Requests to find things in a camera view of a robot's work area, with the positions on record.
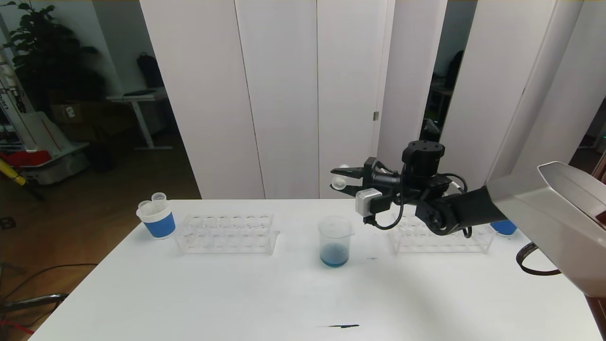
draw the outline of red object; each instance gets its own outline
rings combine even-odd
[[[33,153],[28,153],[22,150],[20,152],[12,153],[4,158],[11,166],[14,167],[37,166],[51,160],[50,154],[46,150],[40,150]]]
[[[19,329],[20,331],[27,333],[27,334],[33,334],[34,331],[31,329],[27,329],[26,327],[22,326],[22,325],[18,325],[17,323],[13,323],[11,321],[6,321],[6,320],[0,320],[0,325],[9,325],[9,326],[13,326],[17,329]]]

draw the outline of robotic arm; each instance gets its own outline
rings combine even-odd
[[[370,157],[363,167],[336,168],[346,177],[361,178],[362,186],[331,187],[356,198],[356,212],[364,223],[379,229],[398,225],[403,205],[416,205],[415,215],[435,234],[463,231],[471,227],[510,219],[532,241],[518,254],[518,263],[537,247],[586,296],[606,340],[606,186],[591,175],[554,162],[527,173],[512,174],[467,192],[465,180],[455,174],[439,174],[444,146],[414,141],[402,153],[400,173]],[[458,177],[461,194],[444,196]],[[396,221],[380,226],[375,215],[400,205]],[[539,275],[559,271],[539,272]]]

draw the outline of white wall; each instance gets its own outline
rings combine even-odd
[[[554,0],[480,1],[440,142],[441,172],[484,184],[514,116]]]
[[[268,199],[318,198],[316,1],[236,0]]]
[[[377,156],[393,169],[419,138],[446,0],[396,1]]]
[[[455,55],[465,50],[477,0],[448,0],[436,64],[433,71],[445,76]]]
[[[154,52],[139,1],[93,1],[93,5],[122,92],[146,89],[137,58],[142,52],[150,56]]]
[[[202,198],[264,198],[234,2],[141,8]]]
[[[510,174],[518,160],[560,66],[582,5],[582,1],[556,3],[545,39],[488,177],[489,180]]]
[[[568,163],[606,95],[606,2],[585,1],[513,172]]]
[[[119,92],[121,85],[118,73],[99,26],[93,1],[34,1],[32,4],[36,9],[54,5],[52,15],[57,22],[74,31],[82,45],[93,46],[99,50],[99,54],[93,59],[92,67],[105,78],[108,94]],[[17,29],[21,16],[26,13],[15,6],[0,7],[0,14],[9,30]]]
[[[328,186],[331,169],[376,154],[394,4],[318,0],[320,198],[345,197]]]

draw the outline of white wardrobe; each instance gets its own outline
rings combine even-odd
[[[330,169],[377,152],[394,0],[178,2],[141,7],[202,198],[344,197]]]

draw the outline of potted plant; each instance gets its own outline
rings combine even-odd
[[[13,58],[15,73],[36,110],[50,112],[49,94],[66,100],[99,100],[105,79],[88,66],[98,51],[82,46],[74,32],[52,17],[54,5],[36,10],[31,2],[9,1],[26,12],[19,28],[10,32],[10,42],[19,55]]]

